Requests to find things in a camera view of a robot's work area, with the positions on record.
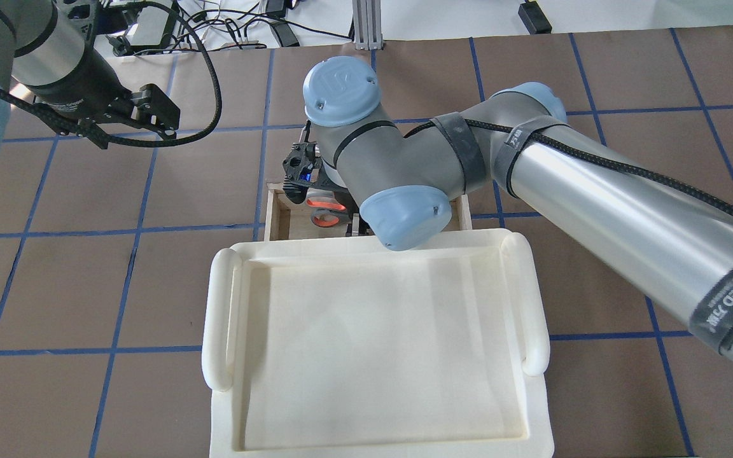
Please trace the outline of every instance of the white tray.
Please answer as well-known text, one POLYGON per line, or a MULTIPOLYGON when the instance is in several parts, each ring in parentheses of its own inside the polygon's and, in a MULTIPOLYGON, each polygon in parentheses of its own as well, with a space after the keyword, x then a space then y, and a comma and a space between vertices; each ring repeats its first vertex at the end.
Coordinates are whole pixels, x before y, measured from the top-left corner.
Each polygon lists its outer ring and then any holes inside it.
POLYGON ((209 281, 211 456, 551 456, 549 353, 520 234, 236 244, 209 281))

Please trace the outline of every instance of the power adapter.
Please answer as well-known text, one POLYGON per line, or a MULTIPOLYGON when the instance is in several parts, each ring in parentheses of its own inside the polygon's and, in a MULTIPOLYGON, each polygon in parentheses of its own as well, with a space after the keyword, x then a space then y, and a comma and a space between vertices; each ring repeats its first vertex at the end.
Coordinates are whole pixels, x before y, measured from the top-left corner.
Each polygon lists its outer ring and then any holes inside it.
POLYGON ((519 15, 524 27, 531 35, 550 34, 550 30, 553 30, 550 21, 547 20, 545 13, 541 11, 539 4, 535 1, 522 3, 519 15))
POLYGON ((282 48, 300 46, 299 39, 296 38, 293 29, 290 29, 290 24, 285 22, 270 23, 270 30, 273 31, 274 38, 282 48))

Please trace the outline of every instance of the black cable on floor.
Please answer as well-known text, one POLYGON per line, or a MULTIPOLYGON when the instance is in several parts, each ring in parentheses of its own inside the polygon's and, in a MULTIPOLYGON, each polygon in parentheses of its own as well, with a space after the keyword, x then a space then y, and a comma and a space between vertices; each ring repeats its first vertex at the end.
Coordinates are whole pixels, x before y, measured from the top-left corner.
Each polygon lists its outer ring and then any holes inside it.
MULTIPOLYGON (((506 125, 491 124, 489 122, 476 121, 474 119, 466 119, 466 124, 470 125, 470 127, 484 128, 485 130, 494 130, 502 133, 510 133, 512 130, 511 127, 506 127, 506 125)), ((404 138, 413 136, 414 134, 430 127, 434 127, 433 122, 424 122, 421 125, 418 125, 418 127, 410 130, 409 133, 405 134, 404 138)), ((667 188, 672 188, 675 191, 683 192, 683 194, 689 195, 689 197, 694 197, 695 199, 707 203, 710 206, 715 207, 715 209, 718 209, 719 211, 722 211, 725 214, 733 217, 733 205, 731 205, 730 203, 718 199, 718 197, 715 197, 714 195, 711 195, 706 191, 695 188, 695 186, 686 184, 677 179, 673 179, 672 177, 658 174, 657 172, 644 169, 637 165, 625 164, 624 162, 619 162, 618 160, 596 156, 595 154, 573 148, 570 145, 566 145, 544 134, 539 134, 538 132, 534 133, 530 138, 535 142, 551 147, 556 151, 560 151, 561 153, 567 154, 568 156, 575 159, 584 160, 584 162, 598 165, 599 167, 614 170, 623 174, 630 174, 642 177, 643 179, 647 179, 652 182, 659 183, 663 186, 667 186, 667 188)))

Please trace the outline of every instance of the tray handle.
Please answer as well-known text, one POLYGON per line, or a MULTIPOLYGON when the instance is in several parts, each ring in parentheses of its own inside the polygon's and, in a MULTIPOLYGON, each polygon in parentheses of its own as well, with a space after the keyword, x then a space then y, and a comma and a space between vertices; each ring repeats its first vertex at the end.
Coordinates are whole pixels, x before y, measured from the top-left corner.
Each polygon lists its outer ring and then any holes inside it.
POLYGON ((234 384, 234 356, 230 313, 239 304, 239 271, 242 258, 227 247, 211 263, 206 329, 203 331, 203 377, 213 391, 229 391, 234 384))
POLYGON ((501 252, 509 272, 509 285, 517 299, 514 305, 519 310, 520 328, 524 337, 526 356, 522 371, 530 377, 537 377, 547 370, 550 360, 550 336, 547 333, 545 309, 541 304, 541 293, 533 264, 533 253, 524 235, 512 233, 501 243, 501 252))

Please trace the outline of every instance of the blue grid line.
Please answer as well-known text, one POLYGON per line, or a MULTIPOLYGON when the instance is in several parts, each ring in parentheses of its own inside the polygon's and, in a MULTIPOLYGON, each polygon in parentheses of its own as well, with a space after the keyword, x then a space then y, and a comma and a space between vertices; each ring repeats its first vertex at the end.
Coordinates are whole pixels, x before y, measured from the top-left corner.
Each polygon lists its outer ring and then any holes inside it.
POLYGON ((55 137, 30 137, 25 139, 3 139, 2 143, 52 142, 55 137))
MULTIPOLYGON (((178 56, 175 55, 171 63, 171 73, 169 73, 169 83, 166 86, 165 93, 169 95, 171 93, 172 84, 174 84, 174 75, 177 72, 177 61, 178 56)), ((129 264, 126 266, 126 276, 123 282, 123 290, 120 293, 120 304, 118 307, 117 317, 115 320, 115 330, 113 333, 113 341, 111 342, 111 353, 109 354, 109 361, 107 362, 107 370, 104 375, 104 388, 101 389, 101 398, 98 403, 98 413, 95 416, 95 426, 92 430, 92 441, 90 443, 90 458, 94 458, 95 450, 98 447, 98 438, 101 431, 102 420, 104 420, 104 411, 106 409, 107 396, 109 393, 109 385, 111 383, 111 372, 115 367, 115 352, 117 349, 118 342, 120 341, 120 330, 123 327, 123 317, 126 311, 126 301, 129 298, 129 289, 132 283, 132 273, 134 272, 134 262, 137 258, 137 249, 140 246, 140 237, 142 235, 141 229, 143 228, 143 218, 146 217, 146 205, 148 205, 149 191, 151 191, 151 180, 154 178, 155 164, 157 164, 157 153, 159 148, 154 148, 151 151, 151 160, 149 160, 149 171, 146 175, 146 185, 143 188, 143 199, 140 201, 140 211, 137 212, 137 226, 136 233, 134 234, 134 243, 132 244, 132 253, 129 258, 129 264)))
POLYGON ((683 54, 683 47, 680 45, 680 40, 678 40, 678 34, 675 32, 675 29, 669 29, 669 33, 672 34, 672 40, 674 41, 675 48, 678 50, 680 60, 683 62, 683 67, 686 69, 686 75, 689 76, 689 82, 692 82, 692 89, 695 90, 697 101, 701 105, 701 110, 703 110, 704 116, 706 116, 706 122, 709 123, 709 129, 712 131, 712 136, 715 137, 715 143, 718 145, 718 150, 720 150, 720 156, 722 156, 723 162, 725 162, 725 168, 728 169, 731 181, 733 182, 733 165, 731 165, 731 160, 725 152, 718 130, 715 127, 715 123, 712 121, 712 116, 709 115, 706 102, 703 99, 700 88, 697 86, 697 81, 695 81, 695 74, 692 73, 692 69, 689 67, 689 61, 686 59, 686 55, 683 54))
MULTIPOLYGON (((733 110, 733 105, 706 105, 707 110, 733 110)), ((703 107, 668 107, 668 108, 623 108, 613 110, 597 110, 598 114, 631 114, 631 113, 668 113, 668 112, 692 112, 702 110, 703 107)), ((593 114, 593 110, 581 110, 567 112, 568 116, 584 116, 593 114)), ((412 122, 426 122, 428 118, 414 118, 414 119, 395 119, 395 124, 405 124, 412 122)), ((222 132, 245 132, 250 130, 284 130, 285 128, 302 128, 303 124, 279 124, 279 125, 242 125, 241 127, 218 127, 213 130, 215 133, 222 132)), ((195 134, 201 131, 201 128, 182 128, 178 130, 178 134, 195 134)), ((138 135, 151 135, 151 132, 131 132, 124 134, 116 134, 118 137, 131 137, 138 135)), ((52 142, 55 140, 53 137, 25 137, 18 139, 4 139, 3 143, 20 143, 20 142, 52 142)), ((59 140, 84 140, 76 136, 61 137, 59 140)))
POLYGON ((253 229, 262 227, 262 223, 244 224, 203 224, 197 226, 151 226, 140 229, 113 229, 108 231, 61 231, 61 232, 4 232, 0 239, 17 239, 27 237, 29 239, 43 237, 102 237, 103 235, 127 235, 146 234, 149 232, 186 232, 186 231, 221 231, 226 229, 253 229))
MULTIPOLYGON (((35 217, 36 209, 38 208, 38 200, 41 198, 41 191, 44 190, 44 183, 47 180, 47 174, 50 173, 50 165, 53 162, 53 157, 55 157, 55 149, 58 147, 58 138, 56 136, 56 139, 53 140, 52 146, 50 146, 50 152, 47 154, 47 161, 44 164, 44 170, 41 171, 41 179, 38 182, 38 187, 36 188, 36 196, 33 197, 32 200, 32 206, 30 207, 30 212, 27 217, 27 221, 24 223, 24 232, 28 232, 30 230, 30 225, 32 224, 32 218, 35 217)), ((27 237, 24 237, 22 235, 20 241, 18 241, 18 249, 15 253, 15 257, 13 258, 13 266, 11 267, 11 272, 8 274, 8 281, 5 282, 5 287, 2 292, 2 299, 0 299, 0 322, 2 321, 2 314, 5 310, 5 305, 8 303, 8 296, 10 295, 10 290, 13 285, 13 278, 15 277, 15 271, 18 268, 18 261, 21 259, 21 253, 24 251, 24 244, 27 241, 27 237)))
MULTIPOLYGON (((482 84, 480 61, 477 58, 477 49, 474 46, 474 37, 468 38, 468 48, 471 50, 471 61, 474 64, 474 76, 477 78, 477 92, 480 95, 480 102, 485 102, 485 88, 482 84)), ((491 180, 491 188, 494 189, 494 203, 497 206, 497 219, 499 220, 499 226, 505 227, 505 218, 503 217, 503 198, 501 198, 497 180, 491 180)))
POLYGON ((265 155, 267 154, 268 117, 270 116, 270 91, 273 89, 273 61, 276 57, 274 50, 270 50, 270 60, 267 69, 267 89, 265 90, 265 115, 262 116, 262 145, 259 151, 259 180, 256 185, 256 211, 253 213, 253 241, 259 238, 259 222, 262 219, 262 188, 265 186, 265 155))
POLYGON ((550 334, 554 342, 561 341, 601 341, 611 339, 654 339, 660 334, 663 337, 691 337, 689 331, 637 331, 636 333, 582 333, 582 334, 550 334))
POLYGON ((590 90, 587 73, 585 73, 584 64, 582 64, 582 55, 578 52, 578 46, 576 46, 576 37, 573 34, 568 34, 568 38, 570 38, 570 46, 573 47, 573 55, 576 56, 576 64, 578 64, 578 72, 582 76, 584 91, 587 92, 587 100, 590 102, 590 113, 593 115, 593 121, 596 122, 596 130, 599 131, 599 140, 602 145, 607 146, 607 140, 604 138, 604 130, 601 128, 601 121, 599 121, 599 113, 596 110, 596 102, 593 101, 593 92, 590 90))
POLYGON ((503 212, 504 218, 537 218, 540 212, 503 212))
POLYGON ((168 346, 125 346, 96 348, 41 348, 26 350, 0 350, 0 356, 40 356, 41 354, 127 354, 127 353, 183 353, 201 351, 201 345, 168 345, 168 346))
POLYGON ((480 62, 477 60, 477 49, 474 47, 474 37, 468 38, 468 46, 471 47, 471 60, 474 61, 474 75, 477 76, 477 89, 480 90, 480 102, 485 102, 485 89, 482 86, 480 62))
POLYGON ((410 117, 406 119, 394 119, 395 124, 419 124, 422 122, 428 122, 428 117, 410 117))
POLYGON ((658 319, 655 316, 655 306, 652 305, 652 299, 646 298, 646 309, 649 311, 649 319, 652 320, 652 329, 655 334, 655 341, 658 344, 658 352, 660 353, 660 362, 664 366, 664 374, 666 374, 666 383, 669 385, 669 395, 672 397, 672 405, 674 406, 675 416, 678 418, 678 427, 683 438, 683 445, 686 447, 687 456, 694 456, 695 450, 692 448, 692 440, 689 438, 689 431, 686 427, 686 420, 683 418, 683 409, 678 399, 678 390, 674 385, 674 377, 672 377, 672 368, 669 367, 669 358, 666 356, 666 346, 664 346, 664 334, 661 333, 658 326, 658 319))

